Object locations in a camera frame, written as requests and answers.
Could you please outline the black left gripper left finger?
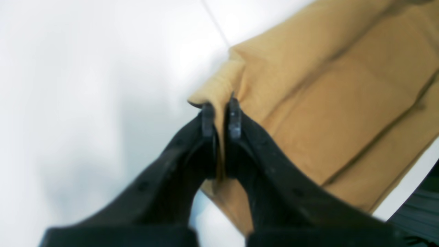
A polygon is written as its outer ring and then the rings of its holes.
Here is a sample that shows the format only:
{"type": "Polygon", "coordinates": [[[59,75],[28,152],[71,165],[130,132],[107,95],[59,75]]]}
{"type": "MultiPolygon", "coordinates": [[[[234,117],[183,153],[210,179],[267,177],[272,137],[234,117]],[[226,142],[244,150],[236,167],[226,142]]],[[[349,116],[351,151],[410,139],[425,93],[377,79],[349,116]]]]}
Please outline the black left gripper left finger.
{"type": "Polygon", "coordinates": [[[189,227],[193,199],[215,177],[217,131],[210,103],[171,139],[160,156],[96,214],[49,228],[41,247],[198,247],[189,227]]]}

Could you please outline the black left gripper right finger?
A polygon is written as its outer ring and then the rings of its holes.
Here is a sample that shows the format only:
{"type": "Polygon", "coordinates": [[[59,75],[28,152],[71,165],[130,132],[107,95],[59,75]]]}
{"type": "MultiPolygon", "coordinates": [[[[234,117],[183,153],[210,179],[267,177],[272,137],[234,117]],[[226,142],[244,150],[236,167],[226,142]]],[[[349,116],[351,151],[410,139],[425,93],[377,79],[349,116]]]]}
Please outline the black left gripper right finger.
{"type": "Polygon", "coordinates": [[[342,202],[303,174],[240,108],[226,105],[225,171],[248,196],[248,247],[406,247],[404,234],[342,202]]]}

